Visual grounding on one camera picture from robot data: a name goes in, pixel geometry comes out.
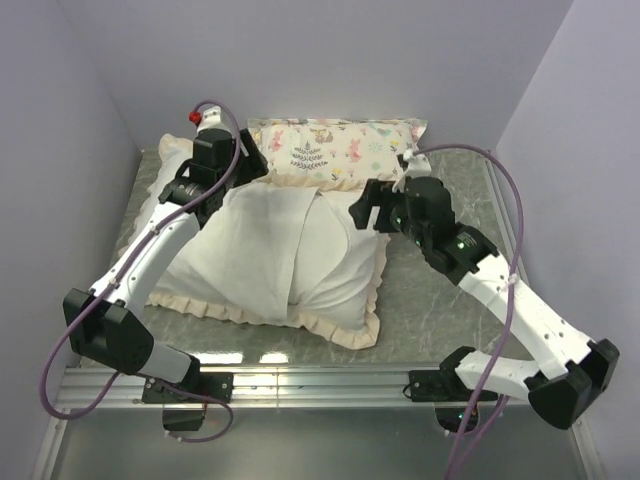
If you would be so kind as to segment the white pillow with cream ruffle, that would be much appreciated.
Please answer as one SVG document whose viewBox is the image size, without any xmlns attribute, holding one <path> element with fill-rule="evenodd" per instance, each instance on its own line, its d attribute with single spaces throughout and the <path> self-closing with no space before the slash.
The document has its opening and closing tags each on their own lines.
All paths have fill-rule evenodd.
<svg viewBox="0 0 640 480">
<path fill-rule="evenodd" d="M 359 182 L 269 173 L 231 190 L 147 305 L 237 324 L 304 328 L 350 350 L 377 343 L 389 238 L 357 230 Z"/>
</svg>

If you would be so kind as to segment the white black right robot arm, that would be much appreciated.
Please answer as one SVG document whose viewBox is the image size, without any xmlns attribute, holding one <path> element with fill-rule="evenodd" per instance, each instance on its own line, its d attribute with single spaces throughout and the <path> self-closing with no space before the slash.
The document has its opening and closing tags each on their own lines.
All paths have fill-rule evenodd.
<svg viewBox="0 0 640 480">
<path fill-rule="evenodd" d="M 445 399 L 469 398 L 482 383 L 489 393 L 527 401 L 549 425 L 566 430 L 607 389 L 620 352 L 595 341 L 547 305 L 478 229 L 456 220 L 450 192 L 434 177 L 393 182 L 370 179 L 349 213 L 356 228 L 402 233 L 427 264 L 486 307 L 526 348 L 528 361 L 500 357 L 487 380 L 489 355 L 460 347 L 439 365 Z"/>
</svg>

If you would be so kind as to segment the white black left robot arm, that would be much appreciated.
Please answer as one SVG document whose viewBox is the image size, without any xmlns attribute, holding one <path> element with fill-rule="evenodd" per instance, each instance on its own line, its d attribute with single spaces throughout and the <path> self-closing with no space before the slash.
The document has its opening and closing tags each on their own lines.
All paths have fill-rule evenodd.
<svg viewBox="0 0 640 480">
<path fill-rule="evenodd" d="M 179 402 L 195 399 L 202 386 L 199 360 L 156 341 L 139 317 L 168 266 L 224 196 L 267 171 L 248 130 L 199 131 L 191 157 L 160 191 L 150 219 L 112 269 L 88 290 L 72 289 L 64 298 L 71 349 L 119 373 L 162 380 Z"/>
</svg>

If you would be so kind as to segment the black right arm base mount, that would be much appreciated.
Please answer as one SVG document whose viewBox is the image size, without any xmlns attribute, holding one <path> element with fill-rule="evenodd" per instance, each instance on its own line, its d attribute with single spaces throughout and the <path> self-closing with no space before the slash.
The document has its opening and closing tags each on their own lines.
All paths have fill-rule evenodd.
<svg viewBox="0 0 640 480">
<path fill-rule="evenodd" d="M 472 393 L 452 372 L 435 369 L 410 370 L 402 389 L 413 403 L 436 404 L 436 420 L 446 435 L 457 433 Z"/>
</svg>

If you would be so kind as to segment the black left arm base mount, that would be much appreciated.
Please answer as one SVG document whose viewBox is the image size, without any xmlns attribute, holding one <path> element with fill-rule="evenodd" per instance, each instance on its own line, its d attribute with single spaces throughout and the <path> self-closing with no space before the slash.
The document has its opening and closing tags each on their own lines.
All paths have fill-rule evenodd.
<svg viewBox="0 0 640 480">
<path fill-rule="evenodd" d="M 235 420 L 230 406 L 233 386 L 234 374 L 231 372 L 200 373 L 191 386 L 147 378 L 141 403 L 162 407 L 161 421 L 167 437 L 181 443 L 202 444 L 217 440 L 231 430 Z M 215 406 L 227 413 L 224 425 L 216 433 L 194 437 L 204 427 L 207 414 Z"/>
</svg>

